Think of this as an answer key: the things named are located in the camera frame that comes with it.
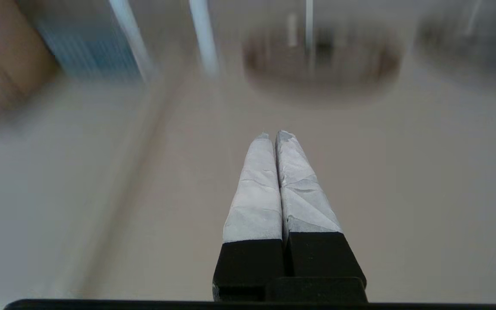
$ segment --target blurry background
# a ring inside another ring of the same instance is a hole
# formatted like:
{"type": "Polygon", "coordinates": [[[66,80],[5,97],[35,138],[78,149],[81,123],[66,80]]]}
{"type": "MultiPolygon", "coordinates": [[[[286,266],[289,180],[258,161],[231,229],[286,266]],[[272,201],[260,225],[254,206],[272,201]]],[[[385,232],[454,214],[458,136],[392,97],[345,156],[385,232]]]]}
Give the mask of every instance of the blurry background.
{"type": "Polygon", "coordinates": [[[314,0],[310,51],[306,5],[0,0],[0,308],[210,300],[248,145],[280,129],[370,301],[496,303],[496,1],[314,0]]]}

